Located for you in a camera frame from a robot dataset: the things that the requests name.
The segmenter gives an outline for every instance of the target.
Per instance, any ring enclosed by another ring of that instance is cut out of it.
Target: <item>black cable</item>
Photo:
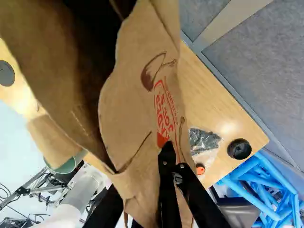
[[[0,183],[0,185],[1,185],[2,187],[4,187],[4,188],[9,192],[9,195],[11,195],[10,190],[9,190],[4,184],[1,184],[1,183]]]
[[[12,203],[12,202],[15,202],[15,201],[19,200],[20,197],[21,197],[21,195],[19,195],[19,196],[17,197],[17,199],[14,199],[14,200],[8,202],[8,203],[6,204],[6,206],[7,206],[8,204]]]
[[[5,200],[9,196],[9,193],[7,191],[5,191],[5,189],[3,189],[3,188],[0,188],[0,190],[4,191],[5,194],[6,194],[6,197],[0,196],[0,199],[4,199]]]
[[[50,216],[49,214],[34,214],[34,213],[30,213],[29,215],[28,215],[28,219],[29,220],[31,220],[29,217],[30,217],[30,215],[34,215],[34,223],[37,223],[37,220],[36,220],[36,217],[40,217],[40,218],[42,218],[42,220],[44,221],[44,218],[42,217],[42,215],[46,215],[46,216]]]
[[[14,208],[11,208],[11,207],[8,206],[8,205],[6,205],[6,206],[7,206],[8,208],[12,209],[14,212],[16,212],[16,213],[22,215],[23,217],[25,217],[26,219],[28,219],[28,217],[26,217],[24,214],[21,214],[19,211],[15,210]]]

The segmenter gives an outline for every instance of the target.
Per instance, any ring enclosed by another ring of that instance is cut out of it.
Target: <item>metal stand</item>
[[[186,163],[175,165],[172,142],[167,142],[158,156],[161,178],[158,224],[160,228],[181,228],[175,185],[182,192],[199,228],[229,228],[230,225]],[[123,211],[123,201],[112,185],[84,228],[114,228]],[[133,221],[132,228],[142,228]]]
[[[40,172],[38,172],[35,176],[33,176],[31,179],[29,179],[24,185],[22,185],[20,188],[18,188],[13,194],[8,196],[2,203],[0,203],[0,210],[2,210],[7,204],[15,200],[15,198],[20,197],[20,195],[30,195],[33,194],[34,196],[38,197],[39,199],[45,200],[46,202],[49,202],[48,198],[45,198],[43,196],[40,196],[39,193],[46,192],[46,191],[55,191],[55,190],[62,190],[67,187],[67,184],[63,183],[60,186],[54,186],[54,187],[45,187],[45,188],[33,188],[29,189],[27,188],[29,185],[31,185],[34,181],[37,179],[40,179],[40,177],[47,171],[47,167],[43,168]]]

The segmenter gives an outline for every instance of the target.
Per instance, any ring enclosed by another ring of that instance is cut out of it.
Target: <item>blue metal frame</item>
[[[239,180],[248,181],[260,199],[247,192],[240,185]],[[300,209],[304,207],[304,202],[299,201],[296,189],[261,153],[258,152],[249,158],[219,183],[226,184],[261,210],[262,222],[257,222],[252,227],[263,225],[262,227],[265,228],[278,228],[288,224],[291,219],[293,219],[296,228],[303,227]],[[280,203],[268,192],[267,187],[282,192],[283,198]]]

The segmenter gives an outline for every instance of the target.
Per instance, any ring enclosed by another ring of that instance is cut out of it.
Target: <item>black round knob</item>
[[[231,158],[242,160],[251,154],[251,146],[245,139],[236,139],[228,146],[228,155]]]

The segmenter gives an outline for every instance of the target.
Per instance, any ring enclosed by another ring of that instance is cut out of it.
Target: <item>crumpled plastic bag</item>
[[[204,151],[219,148],[221,139],[220,136],[213,132],[206,132],[198,128],[190,128],[190,153],[193,156]]]

